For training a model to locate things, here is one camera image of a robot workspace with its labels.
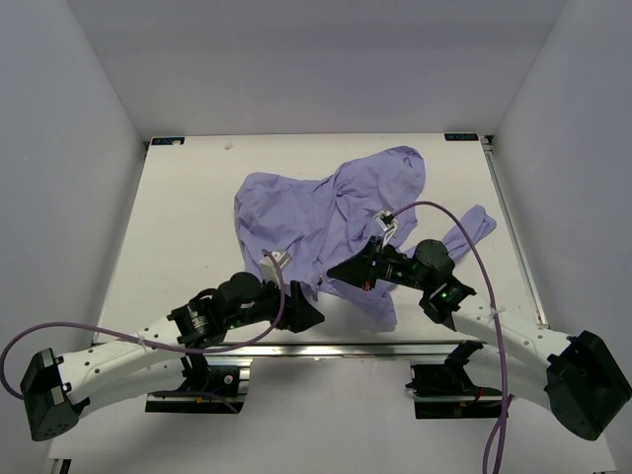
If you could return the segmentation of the lilac zip jacket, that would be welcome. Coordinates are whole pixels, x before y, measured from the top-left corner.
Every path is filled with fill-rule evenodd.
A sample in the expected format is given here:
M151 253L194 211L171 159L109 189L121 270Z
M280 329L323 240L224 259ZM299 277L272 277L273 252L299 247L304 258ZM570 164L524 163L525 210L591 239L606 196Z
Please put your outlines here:
M292 261L284 280L299 281L312 298L322 292L340 297L359 311L368 331L391 332L397 324L392 284L380 281L363 291L327 277L326 271L379 233L379 211L417 200L425 184L424 158L409 146L352 160L322 180L252 173L234 197L245 269L259 276L263 250L285 250Z

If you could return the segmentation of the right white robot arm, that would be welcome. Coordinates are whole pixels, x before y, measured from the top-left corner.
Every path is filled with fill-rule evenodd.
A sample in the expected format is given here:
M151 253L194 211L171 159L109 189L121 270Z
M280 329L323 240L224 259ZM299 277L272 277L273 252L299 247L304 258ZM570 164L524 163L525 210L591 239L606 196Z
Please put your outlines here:
M362 290L380 281L421 292L423 313L468 336L438 365L414 368L409 388L421 397L506 390L552 413L572 434L594 441L631 399L631 386L599 336L539 328L493 309L453 274L455 263L437 240L407 256L373 237L328 277Z

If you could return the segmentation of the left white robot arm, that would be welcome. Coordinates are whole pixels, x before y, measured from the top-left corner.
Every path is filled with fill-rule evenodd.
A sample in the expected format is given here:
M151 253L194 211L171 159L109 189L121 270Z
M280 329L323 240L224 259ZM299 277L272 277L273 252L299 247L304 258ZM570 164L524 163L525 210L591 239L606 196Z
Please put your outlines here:
M140 395L234 397L237 373L209 365L205 350L233 329L268 322L301 333L324 320L299 282L282 290L241 272L134 335L65 355L42 350L20 383L31 438L55 438L88 414Z

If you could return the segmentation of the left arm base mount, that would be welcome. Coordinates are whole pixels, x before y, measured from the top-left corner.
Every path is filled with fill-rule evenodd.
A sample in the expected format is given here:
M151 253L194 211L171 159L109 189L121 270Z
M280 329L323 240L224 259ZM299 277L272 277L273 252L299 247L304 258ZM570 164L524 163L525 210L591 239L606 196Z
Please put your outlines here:
M147 396L144 411L162 414L238 415L250 382L250 367L211 362L201 355L183 358L184 382L174 390Z

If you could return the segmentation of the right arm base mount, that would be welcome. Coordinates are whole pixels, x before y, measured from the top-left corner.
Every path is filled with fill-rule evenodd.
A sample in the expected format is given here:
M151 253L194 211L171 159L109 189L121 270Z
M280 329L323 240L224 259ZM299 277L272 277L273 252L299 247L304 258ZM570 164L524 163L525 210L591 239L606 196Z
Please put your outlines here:
M406 388L414 397L417 420L494 419L501 414L501 392L476 385L465 372L483 349L479 342L463 342L442 363L412 366Z

